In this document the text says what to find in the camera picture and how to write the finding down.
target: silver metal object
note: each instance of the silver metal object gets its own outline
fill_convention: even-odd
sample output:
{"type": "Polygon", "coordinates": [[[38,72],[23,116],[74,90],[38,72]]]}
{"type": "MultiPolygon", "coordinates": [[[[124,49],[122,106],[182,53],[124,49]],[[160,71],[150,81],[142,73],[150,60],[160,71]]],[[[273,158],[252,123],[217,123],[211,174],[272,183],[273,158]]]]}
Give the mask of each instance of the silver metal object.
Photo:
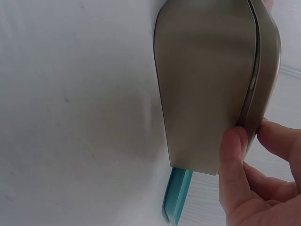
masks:
{"type": "Polygon", "coordinates": [[[261,0],[169,0],[154,52],[173,167],[216,174],[223,132],[251,144],[280,64],[278,29],[261,0]]]}

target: white surface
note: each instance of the white surface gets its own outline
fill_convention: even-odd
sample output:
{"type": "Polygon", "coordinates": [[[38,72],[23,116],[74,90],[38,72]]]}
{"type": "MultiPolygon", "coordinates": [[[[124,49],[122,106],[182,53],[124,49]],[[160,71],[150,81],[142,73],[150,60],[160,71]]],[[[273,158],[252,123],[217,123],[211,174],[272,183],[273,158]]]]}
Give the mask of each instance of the white surface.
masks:
{"type": "Polygon", "coordinates": [[[162,0],[0,0],[0,225],[152,226],[162,0]]]}
{"type": "Polygon", "coordinates": [[[272,14],[280,31],[282,63],[301,71],[301,2],[275,0],[272,14]]]}

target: hand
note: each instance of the hand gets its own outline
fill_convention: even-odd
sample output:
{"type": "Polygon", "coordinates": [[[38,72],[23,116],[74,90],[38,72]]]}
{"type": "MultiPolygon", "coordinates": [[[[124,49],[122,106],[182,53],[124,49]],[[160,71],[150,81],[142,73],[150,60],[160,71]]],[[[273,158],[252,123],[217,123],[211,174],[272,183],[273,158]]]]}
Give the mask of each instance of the hand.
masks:
{"type": "Polygon", "coordinates": [[[272,154],[289,162],[295,182],[268,178],[243,162],[247,133],[224,133],[220,148],[220,203],[228,226],[301,225],[301,130],[263,121],[257,134],[272,154]]]}

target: teal object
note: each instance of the teal object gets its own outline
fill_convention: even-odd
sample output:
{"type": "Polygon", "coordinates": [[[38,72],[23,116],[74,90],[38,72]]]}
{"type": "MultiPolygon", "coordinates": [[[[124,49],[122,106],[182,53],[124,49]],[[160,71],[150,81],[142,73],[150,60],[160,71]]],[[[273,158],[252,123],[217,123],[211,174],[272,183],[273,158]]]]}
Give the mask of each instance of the teal object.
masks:
{"type": "Polygon", "coordinates": [[[164,209],[172,226],[177,226],[189,189],[192,171],[173,168],[167,186],[164,209]]]}

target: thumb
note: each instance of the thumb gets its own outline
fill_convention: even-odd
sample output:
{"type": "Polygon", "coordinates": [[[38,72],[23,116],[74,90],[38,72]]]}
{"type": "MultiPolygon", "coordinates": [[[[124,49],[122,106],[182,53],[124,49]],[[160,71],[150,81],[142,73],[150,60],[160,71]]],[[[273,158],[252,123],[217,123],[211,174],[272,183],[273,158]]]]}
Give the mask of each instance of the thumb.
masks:
{"type": "Polygon", "coordinates": [[[220,147],[220,202],[228,216],[251,199],[251,190],[243,168],[248,136],[242,127],[227,130],[220,147]]]}

